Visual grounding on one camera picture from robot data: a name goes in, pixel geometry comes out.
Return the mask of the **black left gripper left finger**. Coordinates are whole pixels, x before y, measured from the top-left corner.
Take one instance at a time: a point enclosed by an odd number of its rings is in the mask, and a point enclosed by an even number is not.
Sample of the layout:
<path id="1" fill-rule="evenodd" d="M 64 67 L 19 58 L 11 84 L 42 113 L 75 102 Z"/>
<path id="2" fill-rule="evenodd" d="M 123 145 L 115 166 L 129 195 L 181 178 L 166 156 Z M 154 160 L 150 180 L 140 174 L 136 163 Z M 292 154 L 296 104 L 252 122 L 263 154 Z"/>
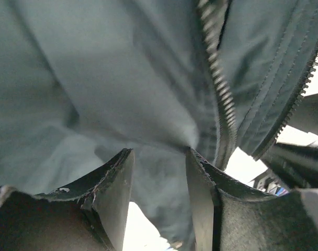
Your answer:
<path id="1" fill-rule="evenodd" d="M 122 250 L 134 152 L 49 194 L 0 187 L 0 250 Z"/>

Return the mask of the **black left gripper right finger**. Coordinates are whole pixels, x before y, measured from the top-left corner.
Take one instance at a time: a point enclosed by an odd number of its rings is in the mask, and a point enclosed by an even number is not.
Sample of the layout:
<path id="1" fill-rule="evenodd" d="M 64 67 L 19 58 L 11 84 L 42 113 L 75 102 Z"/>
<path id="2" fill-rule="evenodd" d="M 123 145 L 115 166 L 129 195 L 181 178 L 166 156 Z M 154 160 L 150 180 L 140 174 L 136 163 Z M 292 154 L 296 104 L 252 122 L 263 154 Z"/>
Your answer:
<path id="1" fill-rule="evenodd" d="M 275 196 L 186 154 L 197 250 L 318 250 L 318 189 Z"/>

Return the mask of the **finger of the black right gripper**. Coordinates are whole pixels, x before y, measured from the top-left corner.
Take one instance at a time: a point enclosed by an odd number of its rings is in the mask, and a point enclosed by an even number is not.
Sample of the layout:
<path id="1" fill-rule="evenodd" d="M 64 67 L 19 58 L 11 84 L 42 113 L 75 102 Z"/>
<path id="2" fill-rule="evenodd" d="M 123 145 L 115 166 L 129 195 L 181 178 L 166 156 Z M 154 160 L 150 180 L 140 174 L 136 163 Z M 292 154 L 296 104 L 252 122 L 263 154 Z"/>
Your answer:
<path id="1" fill-rule="evenodd" d="M 318 188 L 318 148 L 273 145 L 260 160 L 286 188 Z"/>
<path id="2" fill-rule="evenodd" d="M 294 111 L 289 126 L 318 135 L 318 94 L 303 98 Z"/>

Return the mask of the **dark green grey jacket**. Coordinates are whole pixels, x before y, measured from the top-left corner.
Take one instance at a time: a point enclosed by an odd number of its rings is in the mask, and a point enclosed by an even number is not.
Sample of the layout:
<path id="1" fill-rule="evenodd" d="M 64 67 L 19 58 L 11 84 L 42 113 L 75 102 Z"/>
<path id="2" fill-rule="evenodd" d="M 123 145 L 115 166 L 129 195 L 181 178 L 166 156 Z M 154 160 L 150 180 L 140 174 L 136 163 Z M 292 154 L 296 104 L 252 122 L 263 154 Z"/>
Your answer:
<path id="1" fill-rule="evenodd" d="M 134 152 L 130 202 L 197 250 L 186 154 L 254 189 L 318 60 L 318 1 L 0 1 L 0 187 L 49 194 Z"/>

